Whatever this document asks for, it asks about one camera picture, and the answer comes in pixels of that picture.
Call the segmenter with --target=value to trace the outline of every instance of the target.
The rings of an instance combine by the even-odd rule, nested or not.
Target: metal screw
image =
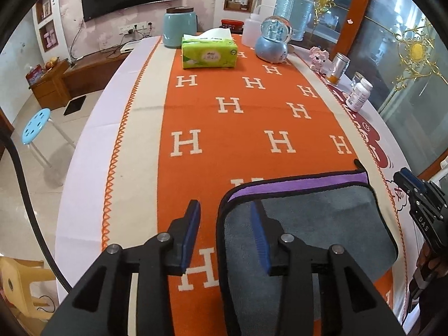
[[[280,239],[283,242],[293,242],[294,241],[294,236],[291,234],[283,234],[282,236],[280,236]]]
[[[344,249],[344,247],[342,245],[335,244],[335,245],[332,246],[332,251],[335,254],[343,254],[345,249]]]
[[[171,235],[167,232],[161,232],[157,235],[157,240],[160,242],[168,241],[171,238]]]
[[[120,250],[120,245],[118,244],[111,244],[106,248],[109,254],[115,254],[118,250]]]

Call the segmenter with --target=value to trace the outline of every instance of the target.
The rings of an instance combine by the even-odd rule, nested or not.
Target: orange zigzag stitching
[[[140,85],[140,81],[142,79],[143,74],[145,73],[146,67],[148,66],[149,60],[151,59],[155,49],[160,44],[160,38],[158,39],[156,45],[152,49],[151,53],[149,54],[148,58],[146,59],[145,63],[143,64],[142,69],[140,70],[140,73],[137,76],[137,79],[135,80],[134,86],[132,88],[131,94],[129,95],[128,102],[125,106],[125,111],[123,112],[122,120],[120,122],[120,127],[118,129],[118,134],[116,136],[115,145],[113,147],[112,151],[112,157],[109,164],[109,171],[108,171],[108,177],[106,180],[106,189],[104,192],[104,206],[102,208],[102,226],[101,226],[101,251],[104,251],[104,249],[108,246],[108,233],[109,233],[109,222],[110,219],[109,212],[111,211],[110,205],[111,205],[111,199],[112,199],[112,191],[113,191],[113,181],[115,179],[115,168],[116,163],[118,161],[118,154],[120,152],[120,148],[122,146],[122,139],[123,134],[125,133],[126,123],[128,121],[129,117],[129,111],[131,110],[132,104],[135,99],[135,94],[137,93],[138,86]]]
[[[302,62],[304,62],[304,64],[306,64],[306,62],[305,62],[301,57],[299,57],[299,59],[302,60]],[[317,72],[314,72],[314,74],[315,74],[320,80],[322,80],[322,77],[321,77]],[[330,89],[328,88],[328,86],[326,85],[325,82],[324,82],[324,85],[325,85],[326,89],[328,89],[329,92],[331,93]],[[348,113],[345,109],[344,109],[344,112],[347,114],[348,117],[350,117],[351,121],[353,122],[353,125],[355,125],[356,129],[358,130],[359,134],[360,134],[361,137],[362,137],[362,140],[364,140],[364,142],[365,142],[367,148],[369,149],[369,146],[368,146],[368,143],[367,143],[366,138],[362,135],[361,130],[360,130],[359,127],[355,124],[355,119],[353,119],[353,117],[351,117],[351,115],[349,115],[349,113]],[[390,189],[389,189],[388,183],[386,182],[386,178],[384,177],[384,174],[382,173],[382,170],[381,170],[381,168],[379,167],[379,165],[378,165],[378,163],[377,163],[377,161],[376,161],[375,157],[373,156],[373,153],[372,153],[372,151],[371,151],[370,149],[369,149],[369,153],[370,153],[370,155],[372,156],[373,161],[375,162],[375,165],[376,165],[376,167],[378,168],[379,173],[381,174],[382,181],[384,182],[384,185],[386,186],[386,188],[387,188],[387,190],[388,190],[389,199],[390,199],[390,202],[391,202],[391,204],[392,204],[392,206],[393,206],[393,210],[394,210],[394,213],[395,213],[395,218],[396,218],[396,221],[397,221],[397,224],[398,224],[398,231],[400,232],[400,239],[401,239],[401,241],[402,241],[403,258],[404,258],[404,260],[405,260],[405,282],[406,282],[406,287],[407,287],[407,286],[408,286],[408,261],[407,261],[407,258],[406,258],[405,238],[404,238],[404,235],[403,235],[402,224],[400,223],[400,219],[399,219],[399,217],[398,217],[398,211],[396,210],[396,207],[395,207],[395,201],[393,200],[393,196],[392,196],[392,193],[391,193],[391,191],[390,191]],[[409,299],[409,294],[408,294],[408,292],[406,291],[405,305],[408,304],[408,299]],[[402,321],[405,319],[405,315],[406,315],[406,313],[403,314]]]

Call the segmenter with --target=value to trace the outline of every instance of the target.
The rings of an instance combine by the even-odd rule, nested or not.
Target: red container
[[[34,83],[36,83],[40,77],[43,76],[42,67],[40,64],[38,64],[30,73],[28,73],[25,77],[28,81],[28,84],[32,86]]]
[[[229,28],[232,32],[239,32],[243,30],[244,22],[239,20],[221,20],[223,28]]]

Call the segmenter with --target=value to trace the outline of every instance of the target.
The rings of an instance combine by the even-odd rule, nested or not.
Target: blue stool
[[[38,134],[42,131],[45,124],[49,122],[51,123],[54,128],[59,131],[59,133],[62,135],[64,139],[73,147],[76,148],[75,143],[72,139],[69,138],[69,136],[62,131],[62,129],[57,125],[51,118],[50,118],[50,109],[45,108],[41,109],[37,114],[33,116],[33,118],[28,121],[28,124],[26,124],[25,128],[23,129],[22,133],[22,143],[30,149],[30,152],[32,155],[36,158],[36,160],[39,162],[39,164],[45,169],[48,168],[55,176],[55,179],[57,180],[59,185],[62,185],[59,178],[59,173],[56,171],[55,168],[50,164],[50,162],[43,156],[43,154],[40,152],[39,149],[33,144],[33,140],[38,136]]]

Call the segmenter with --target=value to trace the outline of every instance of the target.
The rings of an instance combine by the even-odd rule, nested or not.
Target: hand
[[[420,251],[420,255],[418,256],[416,266],[421,268],[428,259],[432,257],[431,249],[429,248],[429,245],[425,242],[422,246],[422,250]],[[428,263],[428,267],[433,270],[434,268],[437,277],[442,278],[443,276],[448,274],[448,262],[446,259],[442,258],[434,258]]]

